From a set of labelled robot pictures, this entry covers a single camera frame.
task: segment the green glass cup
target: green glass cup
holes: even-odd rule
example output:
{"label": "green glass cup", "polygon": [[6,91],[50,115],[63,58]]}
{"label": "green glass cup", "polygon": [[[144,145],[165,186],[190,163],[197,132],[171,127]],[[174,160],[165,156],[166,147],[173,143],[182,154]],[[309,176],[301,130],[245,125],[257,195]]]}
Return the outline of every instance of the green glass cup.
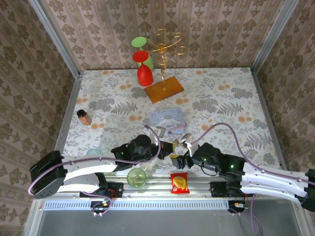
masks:
{"label": "green glass cup", "polygon": [[[131,44],[135,48],[140,48],[142,50],[142,47],[147,43],[147,39],[145,37],[136,37],[132,40]],[[148,66],[151,70],[153,69],[153,61],[151,56],[149,55],[148,59],[143,62],[146,66]]]}
{"label": "green glass cup", "polygon": [[129,171],[127,175],[127,182],[134,188],[142,188],[146,183],[146,173],[140,168],[135,168]]}

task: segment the red wine glass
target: red wine glass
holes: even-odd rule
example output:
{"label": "red wine glass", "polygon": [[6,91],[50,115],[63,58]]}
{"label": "red wine glass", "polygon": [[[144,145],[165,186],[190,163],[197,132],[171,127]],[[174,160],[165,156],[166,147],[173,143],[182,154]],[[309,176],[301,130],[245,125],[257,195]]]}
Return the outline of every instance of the red wine glass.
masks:
{"label": "red wine glass", "polygon": [[149,54],[146,51],[138,51],[133,54],[132,59],[135,62],[140,62],[141,66],[138,68],[137,77],[139,85],[141,86],[149,86],[153,83],[153,74],[152,70],[143,64],[149,58]]}

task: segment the orange wooden board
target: orange wooden board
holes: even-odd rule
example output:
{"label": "orange wooden board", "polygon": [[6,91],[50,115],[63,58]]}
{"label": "orange wooden board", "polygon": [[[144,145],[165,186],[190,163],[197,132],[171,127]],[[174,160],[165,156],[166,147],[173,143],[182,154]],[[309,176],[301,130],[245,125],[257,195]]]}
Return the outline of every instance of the orange wooden board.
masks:
{"label": "orange wooden board", "polygon": [[171,97],[175,94],[178,94],[184,91],[184,88],[175,78],[175,76],[165,80],[165,90],[163,90],[164,84],[163,81],[146,87],[144,90],[149,96],[152,103],[160,102],[168,97]]}

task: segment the snack bag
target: snack bag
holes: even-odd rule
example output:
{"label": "snack bag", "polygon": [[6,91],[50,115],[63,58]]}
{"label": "snack bag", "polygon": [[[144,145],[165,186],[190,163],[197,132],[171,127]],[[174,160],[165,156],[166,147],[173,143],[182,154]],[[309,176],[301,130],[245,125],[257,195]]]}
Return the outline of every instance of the snack bag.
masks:
{"label": "snack bag", "polygon": [[187,172],[186,173],[174,173],[171,174],[172,179],[172,191],[174,194],[189,193],[187,186]]}

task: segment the floral wallpaper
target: floral wallpaper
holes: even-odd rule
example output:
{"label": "floral wallpaper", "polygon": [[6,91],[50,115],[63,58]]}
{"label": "floral wallpaper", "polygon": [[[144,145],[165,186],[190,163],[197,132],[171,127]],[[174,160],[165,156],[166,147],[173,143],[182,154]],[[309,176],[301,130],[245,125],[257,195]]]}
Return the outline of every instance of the floral wallpaper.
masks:
{"label": "floral wallpaper", "polygon": [[314,0],[299,1],[258,77],[287,165],[314,169]]}
{"label": "floral wallpaper", "polygon": [[[80,70],[136,68],[131,41],[185,37],[168,67],[251,67],[284,0],[44,0]],[[146,44],[144,49],[152,47]]]}
{"label": "floral wallpaper", "polygon": [[0,235],[19,236],[30,167],[52,151],[74,78],[27,1],[0,1]]}

